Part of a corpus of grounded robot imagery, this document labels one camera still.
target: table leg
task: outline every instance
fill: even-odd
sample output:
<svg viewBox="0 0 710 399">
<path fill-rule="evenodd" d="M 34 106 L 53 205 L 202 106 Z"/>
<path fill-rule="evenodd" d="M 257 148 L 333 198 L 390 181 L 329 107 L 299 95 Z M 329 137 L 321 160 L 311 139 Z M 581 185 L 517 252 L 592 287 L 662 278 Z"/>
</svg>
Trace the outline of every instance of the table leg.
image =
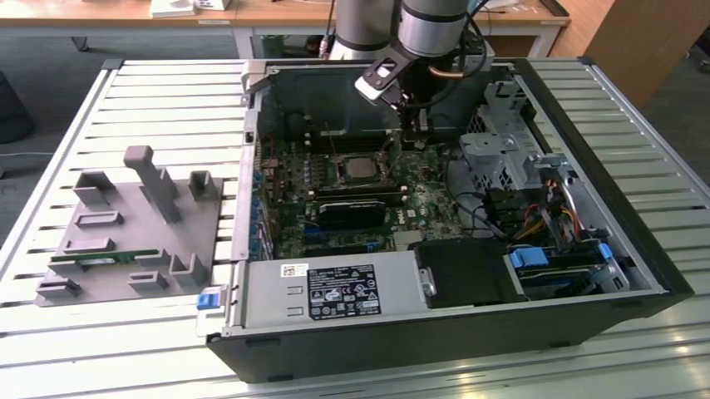
<svg viewBox="0 0 710 399">
<path fill-rule="evenodd" d="M 529 57 L 542 58 L 550 54 L 560 31 L 561 27 L 557 25 L 549 25 L 542 28 L 541 35 L 537 37 L 533 47 L 530 48 Z"/>
<path fill-rule="evenodd" d="M 90 50 L 86 36 L 73 36 L 71 41 L 75 43 L 75 47 L 79 52 L 86 52 Z"/>
<path fill-rule="evenodd" d="M 233 28 L 234 41 L 237 43 L 237 52 L 241 55 L 241 59 L 254 59 L 254 28 L 251 27 L 235 27 Z"/>
</svg>

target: warning label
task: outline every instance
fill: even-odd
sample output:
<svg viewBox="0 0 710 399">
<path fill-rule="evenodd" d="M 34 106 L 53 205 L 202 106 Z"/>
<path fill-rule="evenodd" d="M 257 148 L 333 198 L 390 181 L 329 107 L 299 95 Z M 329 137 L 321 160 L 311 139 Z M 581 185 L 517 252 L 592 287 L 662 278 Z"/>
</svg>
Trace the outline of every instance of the warning label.
<svg viewBox="0 0 710 399">
<path fill-rule="evenodd" d="M 381 314 L 376 267 L 309 270 L 309 309 L 313 320 Z"/>
</svg>

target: blue tab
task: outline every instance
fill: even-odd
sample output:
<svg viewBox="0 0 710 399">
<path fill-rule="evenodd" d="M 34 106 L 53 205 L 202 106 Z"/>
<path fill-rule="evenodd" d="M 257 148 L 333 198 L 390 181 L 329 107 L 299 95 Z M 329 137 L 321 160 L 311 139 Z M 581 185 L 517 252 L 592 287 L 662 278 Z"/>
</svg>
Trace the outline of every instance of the blue tab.
<svg viewBox="0 0 710 399">
<path fill-rule="evenodd" d="M 510 254 L 510 262 L 513 263 L 514 268 L 521 268 L 524 266 L 524 261 L 516 252 Z"/>
<path fill-rule="evenodd" d="M 609 244 L 600 244 L 600 252 L 606 260 L 610 260 L 614 257 L 614 252 L 612 252 Z"/>
<path fill-rule="evenodd" d="M 521 268 L 529 266 L 546 266 L 550 264 L 548 255 L 545 255 L 545 251 L 541 247 L 520 248 L 513 251 L 512 255 L 518 257 L 521 263 L 521 266 L 518 267 Z"/>
<path fill-rule="evenodd" d="M 221 295 L 218 293 L 202 293 L 198 296 L 198 310 L 219 309 Z"/>
</svg>

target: white cable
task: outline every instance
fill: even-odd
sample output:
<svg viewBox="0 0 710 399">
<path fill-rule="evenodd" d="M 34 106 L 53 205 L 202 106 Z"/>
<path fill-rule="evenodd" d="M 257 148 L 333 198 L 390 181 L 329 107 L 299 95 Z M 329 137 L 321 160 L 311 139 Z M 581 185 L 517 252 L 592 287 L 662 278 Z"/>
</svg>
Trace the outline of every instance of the white cable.
<svg viewBox="0 0 710 399">
<path fill-rule="evenodd" d="M 26 155 L 47 155 L 53 156 L 54 152 L 15 152 L 13 154 L 0 154 L 0 156 L 26 156 Z"/>
</svg>

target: metal slatted table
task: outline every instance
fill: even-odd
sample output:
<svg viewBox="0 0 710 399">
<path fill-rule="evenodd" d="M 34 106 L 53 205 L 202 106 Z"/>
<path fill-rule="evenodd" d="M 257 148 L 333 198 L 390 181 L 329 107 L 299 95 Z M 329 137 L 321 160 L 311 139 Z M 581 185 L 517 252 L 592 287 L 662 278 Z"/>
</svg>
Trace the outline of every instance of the metal slatted table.
<svg viewBox="0 0 710 399">
<path fill-rule="evenodd" d="M 580 347 L 250 386 L 203 347 L 195 296 L 58 308 L 33 304 L 82 170 L 138 181 L 129 145 L 151 145 L 177 179 L 227 179 L 214 283 L 230 275 L 241 166 L 242 61 L 126 62 L 102 71 L 3 251 L 3 397 L 649 397 L 710 387 L 710 195 L 596 66 L 534 60 L 697 296 Z M 554 148 L 554 133 L 540 123 Z M 337 356 L 325 348 L 314 356 Z"/>
</svg>

